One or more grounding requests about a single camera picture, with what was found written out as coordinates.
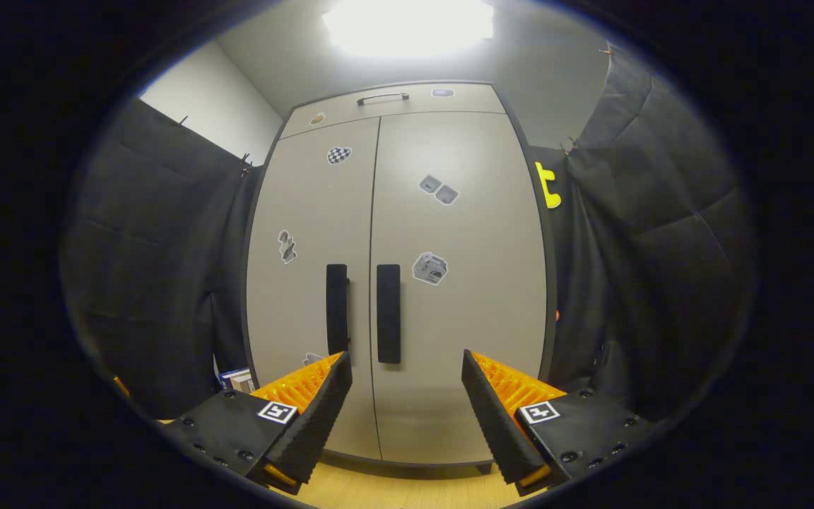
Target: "black curtain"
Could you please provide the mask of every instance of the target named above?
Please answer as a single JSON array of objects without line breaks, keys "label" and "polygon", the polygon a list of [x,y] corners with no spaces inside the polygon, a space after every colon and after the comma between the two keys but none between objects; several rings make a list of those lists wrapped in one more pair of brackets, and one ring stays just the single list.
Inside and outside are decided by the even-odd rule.
[{"label": "black curtain", "polygon": [[246,213],[256,174],[135,99],[76,184],[61,277],[81,342],[156,419],[247,367],[240,331]]},{"label": "black curtain", "polygon": [[610,45],[576,147],[531,148],[549,190],[558,310],[551,383],[592,376],[649,419],[681,405],[737,340],[755,229],[726,147],[678,90]]}]

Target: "yellow clip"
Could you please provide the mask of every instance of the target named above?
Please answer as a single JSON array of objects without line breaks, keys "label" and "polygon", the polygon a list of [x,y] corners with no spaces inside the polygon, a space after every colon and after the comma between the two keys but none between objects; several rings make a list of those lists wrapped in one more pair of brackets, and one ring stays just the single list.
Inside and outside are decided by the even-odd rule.
[{"label": "yellow clip", "polygon": [[529,474],[529,476],[520,479],[520,486],[523,486],[524,488],[529,488],[531,484],[539,482],[540,480],[543,479],[543,477],[548,476],[551,473],[552,469],[546,464],[543,464],[542,467],[539,467],[535,472]]},{"label": "yellow clip", "polygon": [[561,205],[561,196],[556,193],[549,193],[546,180],[555,180],[555,172],[544,170],[542,163],[536,161],[536,170],[539,171],[539,181],[542,182],[542,192],[545,193],[545,205],[549,209],[554,209],[556,206]]},{"label": "yellow clip", "polygon": [[285,474],[281,470],[278,470],[278,468],[275,467],[274,464],[267,463],[266,466],[262,468],[266,472],[268,472],[272,477],[275,477],[277,480],[280,480],[282,483],[287,484],[288,486],[294,486],[294,484],[297,483],[297,481],[295,481],[294,479],[285,476]]},{"label": "yellow clip", "polygon": [[117,386],[119,386],[119,389],[121,389],[122,392],[125,394],[125,397],[130,397],[130,393],[127,392],[127,387],[124,386],[122,380],[120,380],[118,377],[113,378],[113,380],[115,380],[115,383],[117,384]]}]

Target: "yellow object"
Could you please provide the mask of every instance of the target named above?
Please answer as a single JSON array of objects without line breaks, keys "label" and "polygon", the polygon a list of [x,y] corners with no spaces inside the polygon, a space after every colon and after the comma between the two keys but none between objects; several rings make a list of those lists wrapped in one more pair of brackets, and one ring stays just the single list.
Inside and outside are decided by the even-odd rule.
[{"label": "yellow object", "polygon": [[277,480],[280,480],[282,483],[287,484],[288,486],[294,486],[297,483],[294,479],[291,479],[288,476],[285,476],[281,470],[275,468],[274,464],[267,463],[265,467],[262,467],[263,470],[269,473],[269,476],[275,477]]},{"label": "yellow object", "polygon": [[312,402],[313,397],[319,392],[323,381],[329,376],[332,364],[341,357],[341,352],[322,361],[313,362],[304,366],[294,373],[287,374],[271,384],[260,387],[251,393],[251,396],[261,397],[270,402],[284,403],[285,405],[296,406],[300,413],[307,410],[307,406]]},{"label": "yellow object", "polygon": [[544,170],[542,163],[536,161],[536,170],[539,171],[539,181],[542,182],[542,193],[545,193],[545,205],[549,209],[554,209],[556,206],[561,205],[561,194],[548,192],[546,180],[555,180],[555,172]]},{"label": "yellow object", "polygon": [[322,509],[502,509],[532,498],[505,484],[497,464],[481,476],[475,467],[395,467],[323,455],[297,495],[277,495]]},{"label": "yellow object", "polygon": [[514,413],[517,412],[521,406],[533,405],[534,403],[546,402],[549,399],[555,399],[567,394],[565,391],[557,390],[549,384],[534,379],[526,373],[520,373],[501,364],[501,362],[491,360],[491,358],[480,355],[477,352],[471,352],[473,358],[476,359],[479,368],[482,368],[482,373],[485,374],[485,379],[491,384],[492,389],[495,390],[495,395],[498,400],[504,405],[507,410],[507,415],[514,419],[514,424],[520,428],[517,418]]},{"label": "yellow object", "polygon": [[523,486],[524,488],[532,486],[532,484],[535,484],[536,482],[542,480],[543,477],[548,476],[551,473],[552,473],[551,467],[547,466],[546,464],[543,464],[542,467],[539,467],[535,472],[529,474],[529,476],[520,479],[519,481],[520,486]]},{"label": "yellow object", "polygon": [[122,392],[125,393],[125,397],[130,397],[130,392],[127,392],[127,387],[124,386],[122,381],[119,380],[118,377],[113,378],[113,380],[115,380],[115,383],[117,383],[117,386],[119,386],[119,389],[121,389]]}]

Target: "white wall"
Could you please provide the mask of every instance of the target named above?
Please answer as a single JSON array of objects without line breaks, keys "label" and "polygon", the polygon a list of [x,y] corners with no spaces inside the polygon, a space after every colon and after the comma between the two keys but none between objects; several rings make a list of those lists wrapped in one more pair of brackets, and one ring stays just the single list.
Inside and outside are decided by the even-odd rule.
[{"label": "white wall", "polygon": [[237,157],[261,165],[281,125],[249,79],[210,41],[150,84],[140,99]]},{"label": "white wall", "polygon": [[485,0],[494,38],[429,58],[368,58],[331,45],[322,13],[339,0],[278,2],[216,39],[276,112],[333,93],[402,81],[493,81],[527,141],[570,147],[595,109],[608,49],[603,28],[536,0]]}]

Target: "cabinet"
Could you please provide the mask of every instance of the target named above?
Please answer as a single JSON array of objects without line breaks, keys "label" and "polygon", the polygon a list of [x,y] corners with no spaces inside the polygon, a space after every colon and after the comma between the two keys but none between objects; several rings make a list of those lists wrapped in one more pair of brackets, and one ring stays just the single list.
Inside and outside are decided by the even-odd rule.
[{"label": "cabinet", "polygon": [[[298,107],[271,152],[245,254],[246,341],[257,380],[275,380],[308,353],[340,348],[332,332],[346,319],[353,386],[332,451],[491,460],[461,384],[463,350],[539,374],[555,312],[536,188],[492,87],[432,95],[456,85],[395,87],[409,99],[378,98],[388,105],[355,119],[342,101],[377,90]],[[417,94],[430,99],[397,110]],[[448,101],[459,96],[455,110]],[[445,106],[432,110],[436,101]],[[284,136],[320,107],[329,125]]]}]

